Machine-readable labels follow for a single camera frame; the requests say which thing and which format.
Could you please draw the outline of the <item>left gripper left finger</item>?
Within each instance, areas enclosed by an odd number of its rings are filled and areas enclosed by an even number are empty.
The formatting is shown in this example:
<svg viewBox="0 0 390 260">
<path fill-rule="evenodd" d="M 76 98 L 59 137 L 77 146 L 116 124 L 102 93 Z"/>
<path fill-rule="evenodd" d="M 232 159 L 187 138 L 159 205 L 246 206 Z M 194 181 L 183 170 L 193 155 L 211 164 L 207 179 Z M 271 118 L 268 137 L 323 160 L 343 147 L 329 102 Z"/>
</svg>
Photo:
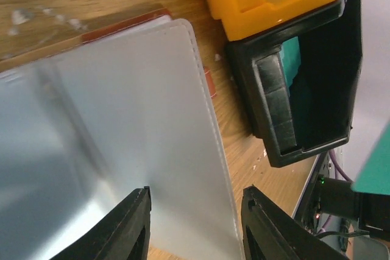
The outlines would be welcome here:
<svg viewBox="0 0 390 260">
<path fill-rule="evenodd" d="M 53 259 L 146 259 L 151 209 L 150 188 L 133 190 L 89 232 Z"/>
</svg>

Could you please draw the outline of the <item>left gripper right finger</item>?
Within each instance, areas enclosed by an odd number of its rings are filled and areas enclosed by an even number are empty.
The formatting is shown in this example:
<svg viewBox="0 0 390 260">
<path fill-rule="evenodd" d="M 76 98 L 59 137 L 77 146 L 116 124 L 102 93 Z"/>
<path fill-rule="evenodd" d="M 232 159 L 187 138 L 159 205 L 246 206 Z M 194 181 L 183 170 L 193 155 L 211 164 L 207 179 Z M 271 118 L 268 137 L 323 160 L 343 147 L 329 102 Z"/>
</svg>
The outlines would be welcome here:
<svg viewBox="0 0 390 260">
<path fill-rule="evenodd" d="M 308 233 L 255 186 L 243 190 L 241 223 L 246 259 L 347 258 Z"/>
</svg>

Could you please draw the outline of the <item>brown leather card holder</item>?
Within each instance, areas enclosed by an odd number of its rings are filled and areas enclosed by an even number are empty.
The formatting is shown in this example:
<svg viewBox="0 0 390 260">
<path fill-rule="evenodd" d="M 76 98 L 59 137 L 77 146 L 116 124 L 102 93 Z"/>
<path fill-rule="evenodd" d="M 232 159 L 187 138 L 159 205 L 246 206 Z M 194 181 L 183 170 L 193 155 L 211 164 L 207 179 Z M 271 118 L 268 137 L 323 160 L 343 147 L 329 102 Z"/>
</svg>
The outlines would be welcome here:
<svg viewBox="0 0 390 260">
<path fill-rule="evenodd" d="M 1 258 L 53 259 L 133 190 L 149 246 L 243 259 L 210 72 L 162 7 L 1 62 Z"/>
</svg>

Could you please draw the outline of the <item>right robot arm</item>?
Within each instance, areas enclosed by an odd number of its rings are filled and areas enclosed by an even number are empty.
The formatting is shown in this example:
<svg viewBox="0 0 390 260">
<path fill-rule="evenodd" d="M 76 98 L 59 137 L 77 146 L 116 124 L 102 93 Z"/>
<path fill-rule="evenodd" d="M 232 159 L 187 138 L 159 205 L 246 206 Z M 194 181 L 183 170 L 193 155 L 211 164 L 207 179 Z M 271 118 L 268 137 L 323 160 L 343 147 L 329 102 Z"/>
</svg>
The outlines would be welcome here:
<svg viewBox="0 0 390 260">
<path fill-rule="evenodd" d="M 389 241 L 389 195 L 355 192 L 348 181 L 320 178 L 316 182 L 323 213 L 356 221 L 370 236 Z"/>
</svg>

